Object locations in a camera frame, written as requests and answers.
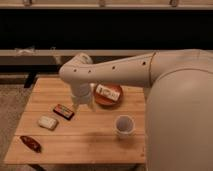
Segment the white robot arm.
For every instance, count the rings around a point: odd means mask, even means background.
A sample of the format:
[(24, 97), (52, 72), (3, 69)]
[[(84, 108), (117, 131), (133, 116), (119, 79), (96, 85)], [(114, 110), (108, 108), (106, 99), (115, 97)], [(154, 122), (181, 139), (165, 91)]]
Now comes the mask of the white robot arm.
[(92, 83), (148, 88), (147, 171), (213, 171), (213, 53), (171, 50), (98, 64), (80, 53), (59, 75), (80, 104)]

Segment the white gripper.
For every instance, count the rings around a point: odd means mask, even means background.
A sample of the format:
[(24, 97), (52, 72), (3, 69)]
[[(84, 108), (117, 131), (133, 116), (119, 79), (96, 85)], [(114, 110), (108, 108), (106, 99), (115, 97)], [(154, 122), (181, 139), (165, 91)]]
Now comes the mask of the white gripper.
[(95, 112), (96, 108), (92, 100), (92, 90), (88, 83), (84, 84), (72, 84), (71, 89), (71, 98), (73, 101), (73, 109), (78, 110), (79, 104), (88, 104), (88, 107)]

